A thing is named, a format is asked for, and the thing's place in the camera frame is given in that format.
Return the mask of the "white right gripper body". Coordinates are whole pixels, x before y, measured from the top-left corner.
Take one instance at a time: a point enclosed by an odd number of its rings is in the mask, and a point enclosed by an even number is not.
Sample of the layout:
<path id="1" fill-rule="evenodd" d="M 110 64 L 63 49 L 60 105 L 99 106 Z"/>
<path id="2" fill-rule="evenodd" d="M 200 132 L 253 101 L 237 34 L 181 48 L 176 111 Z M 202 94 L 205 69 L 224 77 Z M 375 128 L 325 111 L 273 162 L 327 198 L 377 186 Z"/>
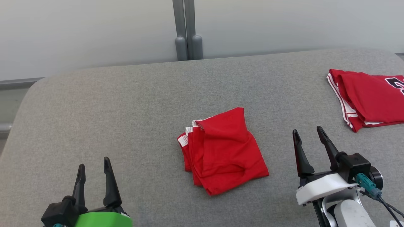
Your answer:
<path id="1" fill-rule="evenodd" d="M 357 185 L 357 183 L 347 183 L 338 173 L 327 174 L 309 183 L 307 178 L 300 178 L 296 192 L 297 203 L 307 204 Z"/>

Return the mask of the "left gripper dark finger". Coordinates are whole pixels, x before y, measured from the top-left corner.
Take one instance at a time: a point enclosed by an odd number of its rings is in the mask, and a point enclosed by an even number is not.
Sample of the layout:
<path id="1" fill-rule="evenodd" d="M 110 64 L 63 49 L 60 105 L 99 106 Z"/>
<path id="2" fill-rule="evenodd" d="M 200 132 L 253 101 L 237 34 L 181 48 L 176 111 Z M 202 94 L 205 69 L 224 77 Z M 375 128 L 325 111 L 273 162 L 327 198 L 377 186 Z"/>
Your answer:
<path id="1" fill-rule="evenodd" d="M 85 206 L 85 182 L 86 182 L 85 165 L 80 164 L 72 195 L 75 198 L 74 207 L 79 211 L 79 213 L 86 213 L 88 211 L 87 207 Z"/>
<path id="2" fill-rule="evenodd" d="M 108 157 L 104 157 L 104 173 L 106 175 L 106 190 L 105 197 L 103 199 L 103 205 L 105 207 L 111 208 L 120 207 L 122 204 L 122 199 L 117 187 L 117 182 L 111 165 L 111 161 Z"/>

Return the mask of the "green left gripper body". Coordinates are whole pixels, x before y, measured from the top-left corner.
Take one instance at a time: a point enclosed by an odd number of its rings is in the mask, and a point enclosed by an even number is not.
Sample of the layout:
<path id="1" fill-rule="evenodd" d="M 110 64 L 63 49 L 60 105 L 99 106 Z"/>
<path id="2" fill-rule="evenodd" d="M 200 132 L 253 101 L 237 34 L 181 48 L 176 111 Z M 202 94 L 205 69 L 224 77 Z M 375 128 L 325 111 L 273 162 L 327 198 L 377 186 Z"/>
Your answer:
<path id="1" fill-rule="evenodd" d="M 132 227 L 130 216 L 122 207 L 81 214 L 75 227 Z"/>

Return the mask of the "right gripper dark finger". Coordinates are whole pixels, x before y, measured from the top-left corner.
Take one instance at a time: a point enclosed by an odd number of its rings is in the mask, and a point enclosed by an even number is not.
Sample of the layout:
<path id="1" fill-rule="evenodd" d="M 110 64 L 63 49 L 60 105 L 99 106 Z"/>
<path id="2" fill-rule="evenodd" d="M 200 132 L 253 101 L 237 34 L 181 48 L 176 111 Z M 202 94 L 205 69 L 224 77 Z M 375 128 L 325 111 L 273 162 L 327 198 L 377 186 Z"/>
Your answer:
<path id="1" fill-rule="evenodd" d="M 300 138 L 299 133 L 296 129 L 293 130 L 292 136 L 298 177 L 307 177 L 313 175 L 315 173 L 314 168 L 309 164 L 309 161 L 307 160 L 307 157 L 302 148 L 302 139 Z"/>
<path id="2" fill-rule="evenodd" d="M 345 153 L 339 154 L 338 149 L 321 126 L 317 126 L 317 133 L 328 154 L 331 163 L 330 170 L 334 172 L 348 172 L 346 165 L 341 164 L 338 160 Z"/>

